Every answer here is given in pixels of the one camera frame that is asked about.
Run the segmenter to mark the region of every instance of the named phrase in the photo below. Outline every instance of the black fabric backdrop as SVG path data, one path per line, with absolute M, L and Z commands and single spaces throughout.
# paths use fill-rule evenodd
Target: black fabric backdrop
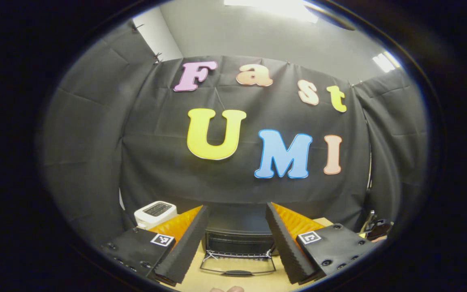
M 73 65 L 47 107 L 41 137 L 44 176 L 67 221 L 89 242 L 100 243 L 132 227 L 134 211 L 156 200 L 176 204 L 179 213 L 208 203 L 273 201 L 354 230 L 370 209 L 396 220 L 412 213 L 419 201 L 428 146 L 426 114 L 421 95 L 401 70 L 351 87 L 271 59 L 204 56 L 154 64 L 153 57 L 139 33 L 118 27 Z M 197 90 L 174 92 L 182 64 L 196 61 L 217 61 L 219 66 L 209 70 Z M 245 64 L 266 66 L 274 83 L 237 83 Z M 316 85 L 318 105 L 300 100 L 300 79 Z M 330 103 L 326 87 L 332 85 L 345 93 L 345 113 Z M 208 132 L 215 145 L 224 139 L 222 111 L 246 112 L 231 157 L 212 161 L 188 150 L 187 113 L 198 107 L 216 112 Z M 254 176 L 261 162 L 261 129 L 279 131 L 286 146 L 299 133 L 313 137 L 307 178 Z M 339 174 L 323 173 L 325 135 L 343 139 Z M 372 188 L 367 193 L 371 149 Z

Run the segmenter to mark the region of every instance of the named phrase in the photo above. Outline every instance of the white device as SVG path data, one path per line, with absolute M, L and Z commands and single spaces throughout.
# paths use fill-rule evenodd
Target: white device
M 176 205 L 156 201 L 135 211 L 138 227 L 149 230 L 158 224 L 176 217 Z

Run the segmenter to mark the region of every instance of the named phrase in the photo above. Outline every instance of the letter u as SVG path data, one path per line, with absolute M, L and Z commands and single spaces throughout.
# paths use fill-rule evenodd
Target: letter u
M 189 111 L 191 124 L 187 135 L 187 146 L 197 157 L 221 160 L 230 157 L 237 150 L 241 120 L 246 118 L 246 113 L 235 109 L 223 111 L 223 116 L 226 118 L 226 134 L 223 144 L 219 146 L 206 142 L 209 122 L 214 116 L 213 109 L 191 109 Z

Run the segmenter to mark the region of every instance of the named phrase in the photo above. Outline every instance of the wooden table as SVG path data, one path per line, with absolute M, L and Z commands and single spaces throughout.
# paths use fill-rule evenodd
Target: wooden table
M 326 218 L 315 219 L 316 222 L 329 226 L 332 222 Z M 179 290 L 182 292 L 209 292 L 212 288 L 218 288 L 221 290 L 228 290 L 233 286 L 243 287 L 245 292 L 289 292 L 295 290 L 304 285 L 298 285 L 297 283 L 291 284 L 287 278 L 287 274 L 282 266 L 280 257 L 278 255 L 273 257 L 276 271 L 268 274 L 254 275 L 249 277 L 231 277 L 224 276 L 217 273 L 211 273 L 201 270 L 201 262 L 205 257 L 203 247 L 198 246 L 196 255 L 192 260 L 192 264 L 189 267 L 189 271 L 185 275 L 185 279 L 182 284 L 176 284 L 176 287 L 169 285 L 163 285 Z

